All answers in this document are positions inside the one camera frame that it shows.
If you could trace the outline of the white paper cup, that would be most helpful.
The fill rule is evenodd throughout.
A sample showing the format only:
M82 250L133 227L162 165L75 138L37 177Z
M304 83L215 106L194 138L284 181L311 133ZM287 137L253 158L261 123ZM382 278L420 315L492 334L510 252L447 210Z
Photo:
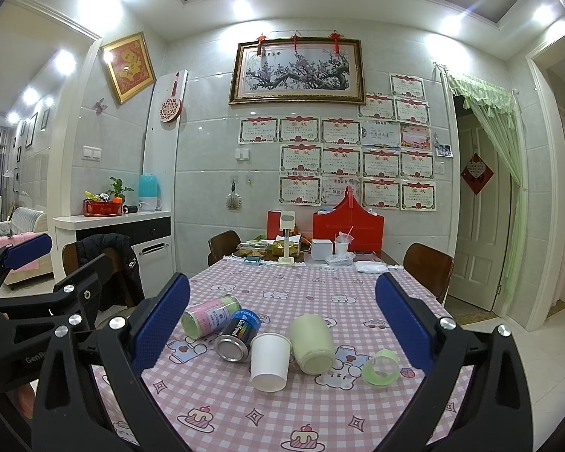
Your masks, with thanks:
M277 333L259 334L251 352L251 384L260 391L275 393L287 384L291 342Z

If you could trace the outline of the green clear plastic cup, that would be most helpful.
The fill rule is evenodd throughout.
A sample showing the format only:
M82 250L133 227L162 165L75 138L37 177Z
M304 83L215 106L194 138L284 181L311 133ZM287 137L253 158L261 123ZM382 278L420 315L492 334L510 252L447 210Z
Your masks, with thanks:
M363 365L362 378L370 386L377 388L389 387L399 377L399 358L391 350L380 350Z

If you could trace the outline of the pale green cylindrical cup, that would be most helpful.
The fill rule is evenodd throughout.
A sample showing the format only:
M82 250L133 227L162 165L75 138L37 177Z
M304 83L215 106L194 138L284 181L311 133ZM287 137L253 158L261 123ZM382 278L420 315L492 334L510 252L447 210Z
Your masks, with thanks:
M316 314L304 314L289 326L294 358L303 373L318 376L334 366L334 340L325 320Z

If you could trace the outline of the clear drink cup with straw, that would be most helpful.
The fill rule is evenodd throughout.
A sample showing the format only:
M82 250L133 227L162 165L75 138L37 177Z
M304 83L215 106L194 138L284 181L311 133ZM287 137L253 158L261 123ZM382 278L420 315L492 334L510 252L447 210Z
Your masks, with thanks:
M349 246L354 240L352 236L353 228L349 228L347 232L339 232L336 240L334 240L334 253L337 255L345 255L349 252Z

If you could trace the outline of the red plant tray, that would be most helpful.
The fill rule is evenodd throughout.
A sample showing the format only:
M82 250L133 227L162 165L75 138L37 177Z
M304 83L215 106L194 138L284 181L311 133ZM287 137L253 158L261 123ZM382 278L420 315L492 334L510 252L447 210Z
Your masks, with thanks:
M82 212L86 217L111 217L122 215L122 204L84 199Z

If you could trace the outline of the black jacket on chair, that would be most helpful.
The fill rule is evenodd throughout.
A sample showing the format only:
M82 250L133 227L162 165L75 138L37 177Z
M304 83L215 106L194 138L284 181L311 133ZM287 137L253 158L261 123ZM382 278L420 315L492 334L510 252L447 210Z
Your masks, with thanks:
M112 262L112 273L103 282L99 310L112 306L135 307L145 299L139 274L139 262L129 237L108 233L91 235L75 243L77 261L84 265L99 255L107 255Z

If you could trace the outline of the white sideboard cabinet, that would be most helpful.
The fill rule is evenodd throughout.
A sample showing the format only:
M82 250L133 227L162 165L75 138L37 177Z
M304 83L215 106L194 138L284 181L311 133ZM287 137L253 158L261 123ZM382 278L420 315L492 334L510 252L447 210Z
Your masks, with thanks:
M146 297L157 295L175 272L173 224L169 210L139 210L108 217L55 217L53 222L56 229L54 243L60 253L66 245L96 234L129 237Z

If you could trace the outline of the teal white humidifier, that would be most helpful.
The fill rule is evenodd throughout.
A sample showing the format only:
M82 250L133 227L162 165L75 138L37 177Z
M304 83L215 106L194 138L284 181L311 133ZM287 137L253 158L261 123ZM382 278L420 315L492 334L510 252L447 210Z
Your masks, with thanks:
M139 209L159 211L162 208L160 186L154 174L142 174L139 177Z

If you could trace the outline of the brown chair right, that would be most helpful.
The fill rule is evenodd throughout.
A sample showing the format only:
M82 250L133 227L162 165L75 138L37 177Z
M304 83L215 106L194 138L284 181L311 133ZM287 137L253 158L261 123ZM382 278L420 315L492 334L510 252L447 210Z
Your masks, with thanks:
M404 255L403 266L440 303L445 301L454 268L453 257L422 243L413 243Z

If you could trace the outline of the brown chair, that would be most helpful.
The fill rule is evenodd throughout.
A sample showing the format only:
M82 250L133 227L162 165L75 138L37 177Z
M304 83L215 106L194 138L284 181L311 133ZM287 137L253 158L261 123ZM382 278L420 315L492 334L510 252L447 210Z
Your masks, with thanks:
M238 234L229 230L220 233L208 240L209 254L208 265L214 265L217 261L224 258L224 256L231 256L238 249L238 244L241 243Z
M413 243L404 255L403 266L440 303L445 301L454 268L453 257L422 243Z

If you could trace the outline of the pink green canister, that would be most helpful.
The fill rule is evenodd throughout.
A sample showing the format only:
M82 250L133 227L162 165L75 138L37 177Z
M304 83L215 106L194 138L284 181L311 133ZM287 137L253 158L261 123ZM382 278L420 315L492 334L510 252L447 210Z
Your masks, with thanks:
M182 314L182 328L185 335L198 340L221 331L241 308L240 302L234 296L221 296L185 309Z

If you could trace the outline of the blue black tin can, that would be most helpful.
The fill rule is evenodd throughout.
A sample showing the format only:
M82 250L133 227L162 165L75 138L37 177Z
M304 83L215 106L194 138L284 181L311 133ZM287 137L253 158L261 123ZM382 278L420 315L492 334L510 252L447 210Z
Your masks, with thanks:
M214 341L218 356L227 362L243 362L250 354L252 341L261 328L259 316L249 309L240 309Z

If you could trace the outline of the brown chair left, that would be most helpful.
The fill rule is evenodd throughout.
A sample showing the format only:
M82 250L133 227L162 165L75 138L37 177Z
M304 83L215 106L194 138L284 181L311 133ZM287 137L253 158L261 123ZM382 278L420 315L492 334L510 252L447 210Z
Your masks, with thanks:
M217 261L224 258L224 256L231 256L238 249L238 244L241 243L238 234L229 230L220 233L208 240L209 254L208 265L214 265Z

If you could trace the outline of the pink checkered tablecloth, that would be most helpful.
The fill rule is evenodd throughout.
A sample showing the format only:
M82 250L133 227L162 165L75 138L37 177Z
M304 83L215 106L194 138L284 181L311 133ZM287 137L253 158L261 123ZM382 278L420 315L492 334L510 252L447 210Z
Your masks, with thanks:
M320 315L334 340L333 368L310 376L291 362L281 391L260 392L251 384L249 362L227 362L212 337L194 340L176 328L142 379L195 451L371 451L425 376L377 307L376 282L373 273L352 268L223 259L191 277L192 305L234 296L259 316L260 334L288 340L294 319ZM383 349L397 354L400 377L377 388L363 380L362 369Z

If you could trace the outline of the gold red framed picture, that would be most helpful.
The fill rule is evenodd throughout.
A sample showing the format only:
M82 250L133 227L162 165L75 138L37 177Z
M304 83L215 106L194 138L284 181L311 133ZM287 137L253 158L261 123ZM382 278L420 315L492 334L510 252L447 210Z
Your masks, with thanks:
M156 82L156 76L143 32L118 39L101 47L106 76L119 105L129 101Z

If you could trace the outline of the red gift bag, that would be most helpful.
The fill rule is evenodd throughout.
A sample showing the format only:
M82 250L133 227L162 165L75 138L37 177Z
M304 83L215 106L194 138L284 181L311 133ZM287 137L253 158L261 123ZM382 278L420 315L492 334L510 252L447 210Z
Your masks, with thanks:
M333 209L312 216L312 234L315 240L334 241L339 233L350 235L353 241L349 250L354 252L380 252L383 250L385 218L361 206L351 187Z

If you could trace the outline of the white panel door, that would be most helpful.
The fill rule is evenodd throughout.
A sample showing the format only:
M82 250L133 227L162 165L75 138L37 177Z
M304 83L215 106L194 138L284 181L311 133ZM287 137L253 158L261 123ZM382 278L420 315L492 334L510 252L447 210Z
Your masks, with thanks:
M495 304L505 254L512 207L511 177L474 115L457 120L460 153L460 204L454 271L449 294L483 310ZM461 172L473 153L493 170L479 195L472 193Z

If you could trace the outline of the white square box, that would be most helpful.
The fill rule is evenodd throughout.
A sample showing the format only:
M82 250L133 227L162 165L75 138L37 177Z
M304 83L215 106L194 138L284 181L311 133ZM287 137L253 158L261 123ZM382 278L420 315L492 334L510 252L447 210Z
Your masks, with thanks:
M310 253L314 261L326 261L334 254L334 243L327 239L313 239Z

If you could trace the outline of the red diamond door decoration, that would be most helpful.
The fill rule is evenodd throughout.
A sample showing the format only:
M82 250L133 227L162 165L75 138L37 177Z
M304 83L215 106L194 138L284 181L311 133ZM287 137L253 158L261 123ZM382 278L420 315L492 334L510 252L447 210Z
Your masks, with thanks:
M478 153L472 154L472 157L470 157L470 160L465 164L461 172L462 180L465 181L475 195L479 195L479 192L485 188L493 175L493 170L479 157Z

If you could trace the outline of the small red box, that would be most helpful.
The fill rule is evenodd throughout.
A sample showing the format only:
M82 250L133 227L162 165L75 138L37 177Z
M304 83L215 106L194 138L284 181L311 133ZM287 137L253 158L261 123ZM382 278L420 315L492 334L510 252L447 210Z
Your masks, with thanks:
M281 235L281 210L269 210L266 218L266 239L275 240Z

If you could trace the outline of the white desk lamp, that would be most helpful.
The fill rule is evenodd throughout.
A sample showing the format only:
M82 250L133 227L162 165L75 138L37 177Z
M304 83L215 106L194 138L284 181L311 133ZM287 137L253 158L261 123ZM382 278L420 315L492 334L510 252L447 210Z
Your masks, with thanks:
M295 230L295 220L296 215L294 211L284 210L281 213L279 229L284 236L284 252L282 252L282 255L277 259L279 265L293 265L295 263L295 259L292 258L290 254L291 231Z

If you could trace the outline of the green lace door curtain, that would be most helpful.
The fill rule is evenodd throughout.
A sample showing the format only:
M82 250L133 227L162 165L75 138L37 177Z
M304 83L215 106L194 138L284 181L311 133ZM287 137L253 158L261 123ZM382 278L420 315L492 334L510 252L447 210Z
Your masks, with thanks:
M528 181L525 164L525 142L522 137L521 113L512 90L486 82L475 76L446 70L449 89L462 96L507 168L516 191L515 214L511 223L508 253L501 297L506 308L515 297L522 258L525 254L528 221Z

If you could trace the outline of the plum blossom framed painting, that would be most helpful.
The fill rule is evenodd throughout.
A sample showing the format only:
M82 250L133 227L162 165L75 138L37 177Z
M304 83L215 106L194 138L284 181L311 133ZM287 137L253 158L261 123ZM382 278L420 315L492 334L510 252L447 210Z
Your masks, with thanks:
M228 103L287 102L363 105L361 42L295 35L238 44Z

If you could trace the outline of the round red wall ornament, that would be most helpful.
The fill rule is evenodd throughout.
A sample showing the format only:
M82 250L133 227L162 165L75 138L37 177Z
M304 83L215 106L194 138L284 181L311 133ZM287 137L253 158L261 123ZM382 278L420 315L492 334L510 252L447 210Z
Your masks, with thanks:
M164 124L175 121L182 112L182 101L177 96L179 73L175 75L170 95L162 103L159 110L159 118Z

